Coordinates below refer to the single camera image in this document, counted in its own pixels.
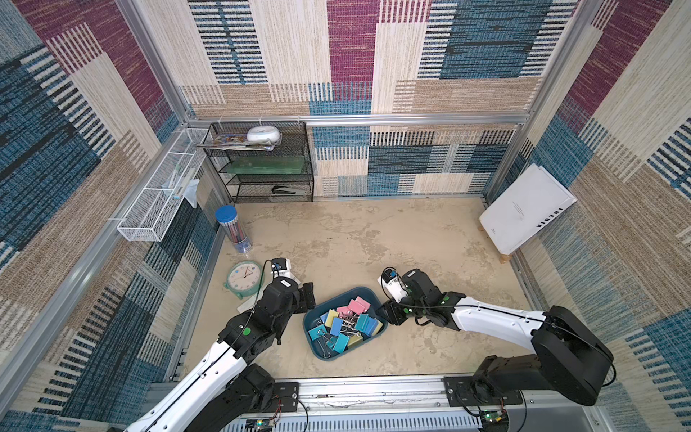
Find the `teal binder clip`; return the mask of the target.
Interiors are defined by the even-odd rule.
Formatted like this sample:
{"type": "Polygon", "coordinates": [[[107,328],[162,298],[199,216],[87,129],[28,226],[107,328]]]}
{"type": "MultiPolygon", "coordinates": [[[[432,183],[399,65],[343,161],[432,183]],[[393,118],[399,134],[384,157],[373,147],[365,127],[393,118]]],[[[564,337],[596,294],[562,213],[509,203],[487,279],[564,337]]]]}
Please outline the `teal binder clip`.
{"type": "Polygon", "coordinates": [[[333,350],[335,352],[337,352],[338,354],[344,353],[345,350],[347,349],[349,341],[350,341],[349,336],[344,335],[344,334],[339,334],[333,350]]]}
{"type": "Polygon", "coordinates": [[[365,332],[368,322],[370,320],[370,316],[366,313],[363,313],[358,316],[356,325],[354,326],[354,329],[358,332],[365,332]]]}
{"type": "Polygon", "coordinates": [[[325,337],[327,334],[329,334],[329,331],[327,328],[323,325],[320,324],[308,331],[308,334],[310,336],[311,341],[316,341],[319,338],[325,337]]]}
{"type": "Polygon", "coordinates": [[[330,335],[328,337],[326,345],[329,348],[329,350],[331,350],[332,352],[335,352],[337,342],[338,342],[338,339],[336,337],[334,337],[333,335],[330,335]]]}

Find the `yellow binder clip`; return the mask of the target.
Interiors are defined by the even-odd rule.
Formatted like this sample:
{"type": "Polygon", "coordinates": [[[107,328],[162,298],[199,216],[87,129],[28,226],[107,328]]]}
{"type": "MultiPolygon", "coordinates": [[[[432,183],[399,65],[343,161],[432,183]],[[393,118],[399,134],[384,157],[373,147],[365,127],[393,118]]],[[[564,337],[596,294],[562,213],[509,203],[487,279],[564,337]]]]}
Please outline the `yellow binder clip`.
{"type": "Polygon", "coordinates": [[[354,347],[355,345],[363,342],[363,336],[361,334],[353,335],[349,338],[347,343],[348,347],[354,347]]]}
{"type": "Polygon", "coordinates": [[[329,312],[326,316],[326,319],[324,321],[324,325],[330,329],[333,326],[334,320],[336,320],[336,318],[338,318],[338,317],[339,317],[339,313],[337,311],[329,310],[329,312]]]}
{"type": "Polygon", "coordinates": [[[383,323],[380,321],[376,322],[374,330],[372,331],[372,335],[373,336],[377,335],[381,331],[382,328],[383,328],[383,323]]]}

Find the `pink binder clip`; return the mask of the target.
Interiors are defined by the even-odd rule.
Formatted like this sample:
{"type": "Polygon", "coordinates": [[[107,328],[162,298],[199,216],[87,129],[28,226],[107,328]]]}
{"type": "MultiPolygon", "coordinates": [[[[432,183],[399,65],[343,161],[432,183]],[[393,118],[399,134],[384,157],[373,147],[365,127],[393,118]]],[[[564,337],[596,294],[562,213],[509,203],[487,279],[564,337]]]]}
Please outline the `pink binder clip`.
{"type": "Polygon", "coordinates": [[[339,307],[337,309],[337,312],[338,312],[338,317],[342,318],[344,320],[351,319],[354,317],[354,313],[347,306],[339,307]]]}
{"type": "Polygon", "coordinates": [[[356,297],[356,302],[362,307],[363,312],[367,312],[371,307],[371,304],[360,296],[356,297]]]}
{"type": "Polygon", "coordinates": [[[356,302],[356,299],[351,300],[349,302],[349,305],[347,307],[356,315],[361,315],[365,312],[363,312],[362,307],[356,302]]]}

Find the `teal plastic storage box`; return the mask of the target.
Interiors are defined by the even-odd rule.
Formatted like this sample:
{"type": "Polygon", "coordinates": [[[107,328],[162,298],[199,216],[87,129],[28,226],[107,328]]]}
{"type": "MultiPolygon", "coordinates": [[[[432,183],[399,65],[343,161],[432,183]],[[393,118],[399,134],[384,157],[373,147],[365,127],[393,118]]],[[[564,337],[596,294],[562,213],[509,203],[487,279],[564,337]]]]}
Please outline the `teal plastic storage box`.
{"type": "Polygon", "coordinates": [[[387,324],[385,323],[384,320],[380,320],[376,314],[375,310],[381,306],[381,302],[379,301],[378,297],[376,294],[370,290],[369,288],[366,287],[356,287],[354,289],[351,289],[345,293],[342,293],[327,302],[322,302],[321,304],[317,305],[314,309],[308,311],[304,317],[303,320],[303,330],[305,333],[305,336],[307,338],[307,341],[309,343],[309,346],[311,348],[312,354],[316,356],[316,358],[320,360],[325,360],[325,361],[333,361],[336,358],[339,358],[340,356],[343,356],[344,354],[347,354],[348,352],[352,351],[353,349],[356,349],[358,347],[361,347],[362,345],[365,345],[368,341],[373,340],[374,338],[378,338],[383,334],[384,331],[387,329],[387,324]],[[363,336],[363,342],[355,345],[354,347],[347,347],[344,353],[338,354],[337,352],[332,352],[329,350],[329,348],[326,345],[326,342],[328,340],[328,337],[331,335],[330,333],[327,334],[325,337],[319,338],[316,341],[311,341],[310,336],[308,334],[308,331],[320,324],[323,324],[320,320],[320,316],[326,312],[329,312],[329,310],[337,310],[339,307],[347,306],[349,305],[349,302],[351,300],[354,300],[356,297],[360,296],[361,298],[365,299],[367,302],[371,304],[370,309],[366,312],[370,317],[376,318],[380,322],[383,323],[383,328],[381,331],[375,335],[371,336],[368,338],[365,333],[363,332],[358,332],[354,329],[354,326],[356,325],[356,321],[359,315],[354,314],[354,317],[351,319],[342,319],[344,321],[343,328],[341,331],[341,334],[349,336],[349,338],[353,335],[356,334],[361,334],[363,336]]]}

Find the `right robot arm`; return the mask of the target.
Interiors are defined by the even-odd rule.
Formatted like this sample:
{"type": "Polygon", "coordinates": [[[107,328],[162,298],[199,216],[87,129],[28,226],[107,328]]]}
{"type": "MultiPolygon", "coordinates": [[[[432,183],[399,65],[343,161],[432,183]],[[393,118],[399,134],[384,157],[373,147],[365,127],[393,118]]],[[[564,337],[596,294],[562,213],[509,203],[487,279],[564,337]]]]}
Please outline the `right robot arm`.
{"type": "Polygon", "coordinates": [[[592,406],[617,379],[613,353],[567,308],[523,311],[442,292],[418,268],[402,274],[387,267],[378,282],[388,300],[376,314],[390,325],[412,319],[420,327],[479,333],[527,349],[523,356],[482,361],[468,384],[479,403],[497,404],[512,392],[538,390],[592,406]]]}

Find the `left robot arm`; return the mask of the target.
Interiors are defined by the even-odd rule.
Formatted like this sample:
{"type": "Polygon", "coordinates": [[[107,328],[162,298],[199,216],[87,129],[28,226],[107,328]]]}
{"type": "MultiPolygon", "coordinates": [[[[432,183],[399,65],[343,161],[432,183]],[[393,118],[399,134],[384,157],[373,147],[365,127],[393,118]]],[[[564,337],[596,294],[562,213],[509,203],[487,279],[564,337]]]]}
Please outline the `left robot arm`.
{"type": "Polygon", "coordinates": [[[194,370],[126,429],[219,431],[242,414],[267,412],[275,379],[254,361],[281,343],[293,315],[315,306],[312,283],[275,277],[250,310],[228,321],[194,370]]]}

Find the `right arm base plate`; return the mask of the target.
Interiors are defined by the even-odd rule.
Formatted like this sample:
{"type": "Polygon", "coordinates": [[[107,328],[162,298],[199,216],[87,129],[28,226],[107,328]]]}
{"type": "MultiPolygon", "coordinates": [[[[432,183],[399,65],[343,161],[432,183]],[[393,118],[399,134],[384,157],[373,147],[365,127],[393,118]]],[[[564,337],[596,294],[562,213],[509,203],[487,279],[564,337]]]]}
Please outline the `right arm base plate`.
{"type": "Polygon", "coordinates": [[[476,383],[471,375],[445,376],[442,382],[451,407],[521,405],[524,402],[520,391],[500,392],[486,383],[476,383]]]}

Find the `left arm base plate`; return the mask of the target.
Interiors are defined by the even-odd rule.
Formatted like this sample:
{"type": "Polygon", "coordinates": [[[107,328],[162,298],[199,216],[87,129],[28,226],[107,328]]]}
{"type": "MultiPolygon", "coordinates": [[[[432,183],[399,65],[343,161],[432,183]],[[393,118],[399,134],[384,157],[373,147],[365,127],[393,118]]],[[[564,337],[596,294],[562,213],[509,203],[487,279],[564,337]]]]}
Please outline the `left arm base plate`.
{"type": "Polygon", "coordinates": [[[295,413],[299,408],[300,384],[297,381],[275,382],[266,412],[295,413]]]}

